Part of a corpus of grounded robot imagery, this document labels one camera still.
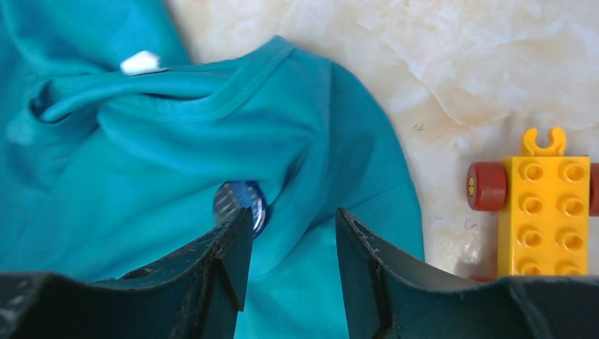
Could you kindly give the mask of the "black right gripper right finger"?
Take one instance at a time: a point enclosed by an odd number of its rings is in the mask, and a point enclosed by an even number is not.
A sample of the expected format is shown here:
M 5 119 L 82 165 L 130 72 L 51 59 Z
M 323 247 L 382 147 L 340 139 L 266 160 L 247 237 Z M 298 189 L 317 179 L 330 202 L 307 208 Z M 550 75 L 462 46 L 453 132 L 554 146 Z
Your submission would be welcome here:
M 412 257 L 344 208 L 336 246 L 351 338 L 598 337 L 595 276 L 472 281 Z

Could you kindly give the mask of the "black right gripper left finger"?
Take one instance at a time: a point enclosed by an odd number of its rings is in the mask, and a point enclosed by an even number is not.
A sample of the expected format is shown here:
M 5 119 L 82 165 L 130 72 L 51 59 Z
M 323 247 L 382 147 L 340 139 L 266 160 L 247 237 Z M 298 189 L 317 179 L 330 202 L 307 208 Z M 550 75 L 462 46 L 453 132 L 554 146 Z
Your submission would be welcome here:
M 232 338 L 244 308 L 252 241 L 252 213 L 243 208 L 119 279 L 3 273 L 1 337 Z

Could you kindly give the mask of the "teal garment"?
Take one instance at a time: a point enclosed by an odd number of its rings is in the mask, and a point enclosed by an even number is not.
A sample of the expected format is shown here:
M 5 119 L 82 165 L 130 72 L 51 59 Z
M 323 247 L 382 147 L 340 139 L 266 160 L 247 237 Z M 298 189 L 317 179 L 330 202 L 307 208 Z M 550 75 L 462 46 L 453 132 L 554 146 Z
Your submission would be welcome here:
M 127 76 L 141 51 L 165 71 Z M 416 190 L 363 84 L 273 37 L 194 65 L 161 1 L 1 2 L 1 269 L 117 277 L 208 231 L 225 182 L 255 181 L 236 338 L 346 338 L 335 214 L 423 258 Z

